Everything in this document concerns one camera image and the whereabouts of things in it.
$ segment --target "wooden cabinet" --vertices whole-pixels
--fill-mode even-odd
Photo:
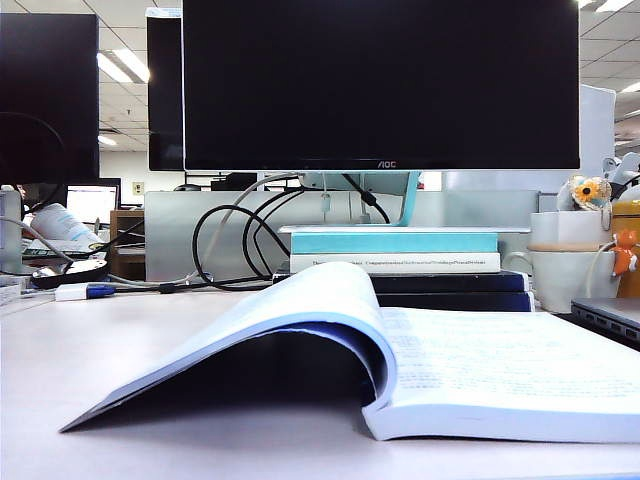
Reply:
[[[109,231],[111,239],[116,238],[141,220],[144,220],[144,210],[113,210]],[[132,233],[144,234],[144,224],[133,230]],[[144,280],[144,248],[119,247],[119,245],[132,243],[144,243],[144,238],[137,235],[126,235],[117,244],[111,246],[109,251],[111,273],[129,280]]]

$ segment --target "monitor screen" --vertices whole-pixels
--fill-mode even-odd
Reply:
[[[577,168],[575,0],[184,0],[185,166]]]
[[[98,177],[97,49],[95,15],[0,14],[0,183]]]
[[[108,185],[67,185],[67,210],[84,223],[110,223],[111,210],[119,207],[120,187]]]
[[[181,37],[180,18],[147,17],[150,170],[184,170]]]

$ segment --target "background monitor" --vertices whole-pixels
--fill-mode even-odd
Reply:
[[[181,21],[147,17],[150,170],[184,170]]]
[[[577,168],[575,0],[184,0],[187,170]]]
[[[111,210],[120,207],[120,179],[101,178],[91,184],[67,185],[67,210],[84,223],[110,223]]]
[[[0,14],[0,183],[98,177],[97,50],[95,15]]]

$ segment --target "wall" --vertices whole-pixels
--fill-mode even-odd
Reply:
[[[171,191],[184,183],[181,172],[152,172],[145,152],[100,152],[100,176],[122,179],[122,203],[144,203],[132,182],[144,182],[146,192]]]

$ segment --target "ceiling light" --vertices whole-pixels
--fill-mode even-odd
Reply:
[[[98,67],[100,67],[100,70],[102,70],[104,73],[109,75],[116,82],[133,83],[133,80],[131,80],[129,75],[127,75],[122,70],[120,70],[111,60],[105,57],[102,53],[98,53],[97,57],[98,57]]]
[[[607,0],[596,9],[596,12],[617,12],[621,8],[629,5],[632,1],[633,0]]]
[[[117,145],[118,143],[113,140],[112,138],[109,137],[105,137],[104,135],[98,135],[98,141],[100,143],[102,143],[103,145],[109,145],[111,147],[113,147],[114,145]]]
[[[140,77],[144,83],[149,81],[149,69],[135,53],[128,48],[114,50],[113,53],[115,53],[133,73]]]
[[[631,92],[637,92],[638,90],[640,90],[640,82],[636,82],[633,85],[629,85],[627,88],[620,91],[620,93],[631,93]]]

